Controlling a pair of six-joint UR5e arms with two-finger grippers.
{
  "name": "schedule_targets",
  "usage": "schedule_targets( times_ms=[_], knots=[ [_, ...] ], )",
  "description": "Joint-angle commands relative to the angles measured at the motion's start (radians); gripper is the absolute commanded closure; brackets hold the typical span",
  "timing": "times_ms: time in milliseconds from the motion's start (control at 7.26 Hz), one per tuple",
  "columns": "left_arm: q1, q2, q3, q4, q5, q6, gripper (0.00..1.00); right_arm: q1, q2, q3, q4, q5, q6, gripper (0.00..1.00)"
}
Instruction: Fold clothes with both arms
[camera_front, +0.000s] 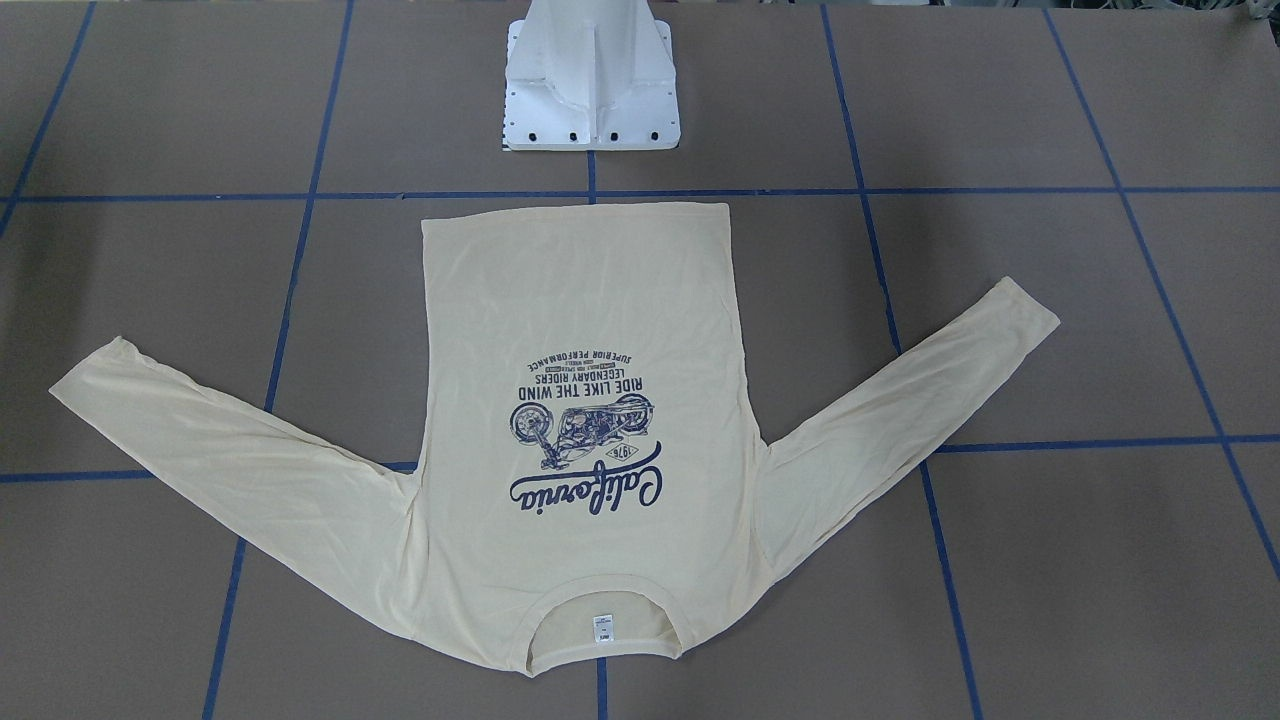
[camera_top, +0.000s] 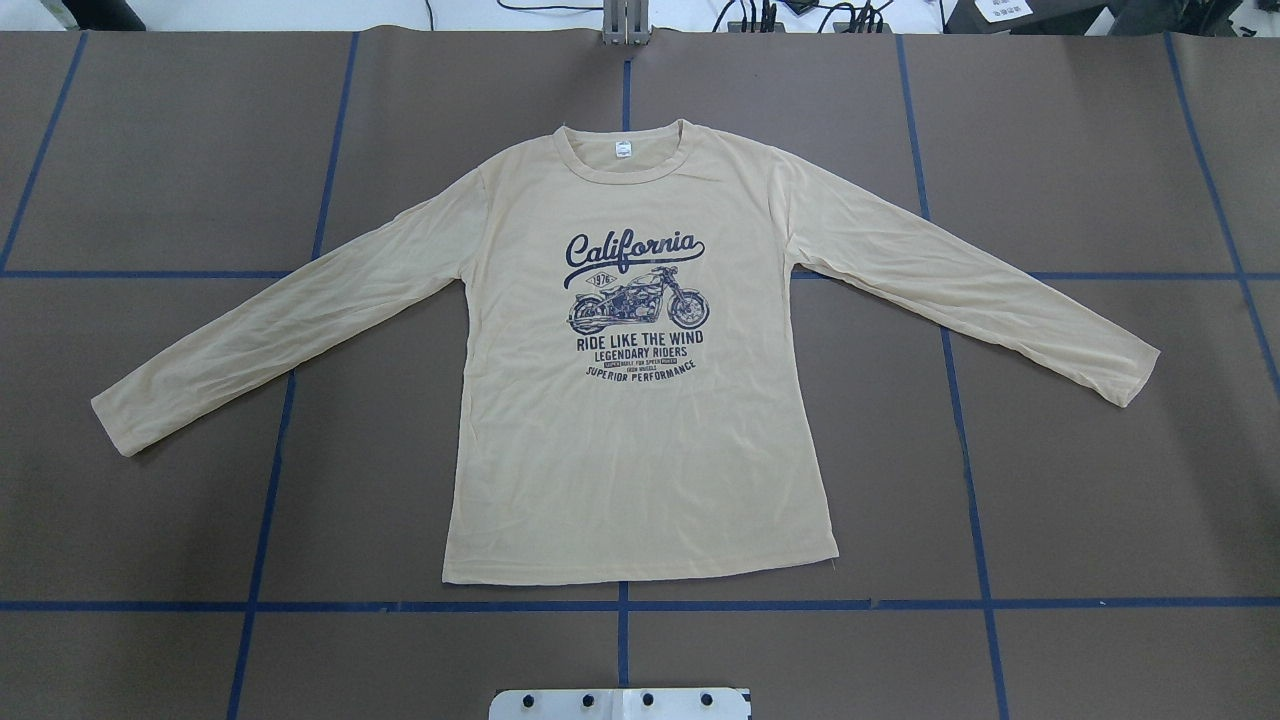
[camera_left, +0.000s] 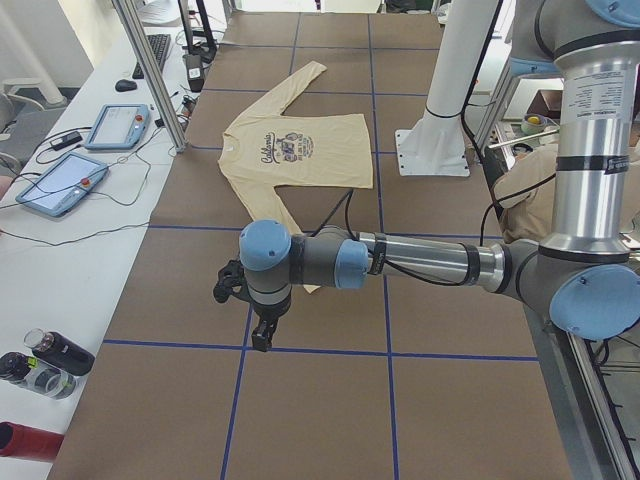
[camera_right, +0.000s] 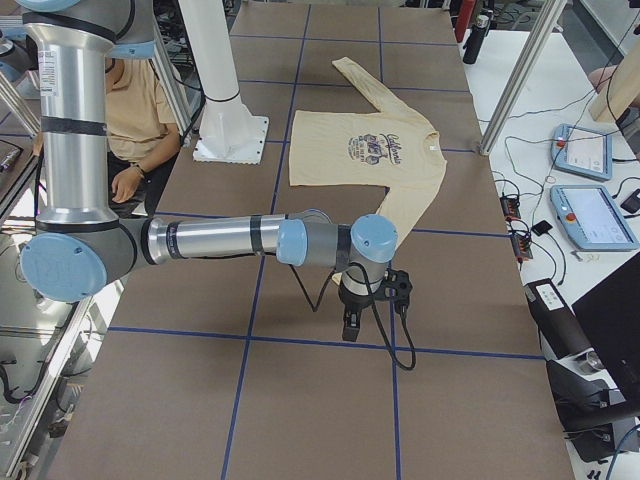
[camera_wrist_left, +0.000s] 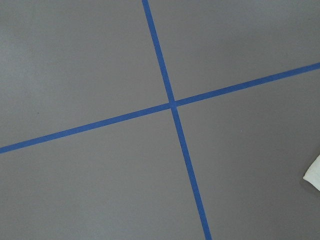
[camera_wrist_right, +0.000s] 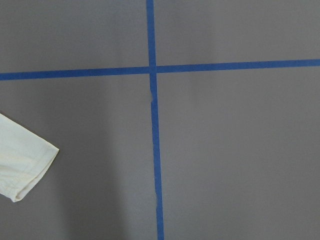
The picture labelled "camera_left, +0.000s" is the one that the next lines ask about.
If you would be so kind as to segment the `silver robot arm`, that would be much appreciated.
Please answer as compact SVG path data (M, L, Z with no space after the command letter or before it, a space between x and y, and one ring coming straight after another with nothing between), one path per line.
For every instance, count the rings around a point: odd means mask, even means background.
M635 1L521 1L511 58L520 75L553 63L564 79L552 228L541 241L489 247L326 228L291 235L273 220L239 239L234 296L259 321L254 349L271 348L294 285L356 289L369 275L480 286L521 301L587 340L624 332L639 317L639 278L619 237L639 64Z

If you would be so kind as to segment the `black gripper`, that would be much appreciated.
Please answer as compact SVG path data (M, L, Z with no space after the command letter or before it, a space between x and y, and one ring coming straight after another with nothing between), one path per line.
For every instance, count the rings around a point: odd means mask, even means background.
M272 340L279 319L286 314L286 303L273 305L256 304L254 311L258 315L258 324L251 335L252 348L259 352L272 349Z

